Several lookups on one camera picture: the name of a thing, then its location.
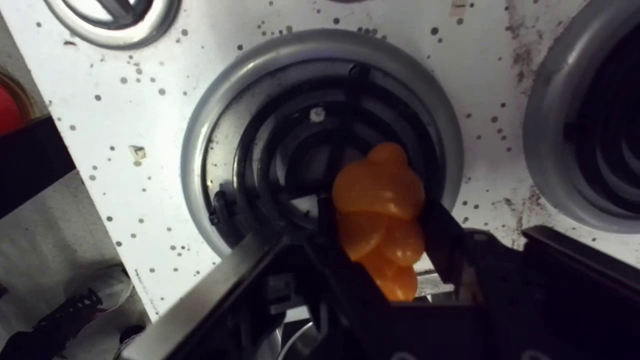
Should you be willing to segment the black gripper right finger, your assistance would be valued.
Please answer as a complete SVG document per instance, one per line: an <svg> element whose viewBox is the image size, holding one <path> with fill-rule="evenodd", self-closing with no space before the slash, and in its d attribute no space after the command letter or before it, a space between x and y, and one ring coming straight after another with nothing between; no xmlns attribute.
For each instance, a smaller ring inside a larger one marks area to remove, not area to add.
<svg viewBox="0 0 640 360"><path fill-rule="evenodd" d="M452 358L640 360L640 269L551 226L515 250L431 200L427 253L455 302L431 325Z"/></svg>

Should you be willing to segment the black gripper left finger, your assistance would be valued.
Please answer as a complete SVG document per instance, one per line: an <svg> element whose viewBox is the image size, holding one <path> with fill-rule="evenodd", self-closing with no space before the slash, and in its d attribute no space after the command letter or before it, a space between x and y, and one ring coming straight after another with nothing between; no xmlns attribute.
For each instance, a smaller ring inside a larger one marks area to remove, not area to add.
<svg viewBox="0 0 640 360"><path fill-rule="evenodd" d="M349 360L327 236L250 233L122 360Z"/></svg>

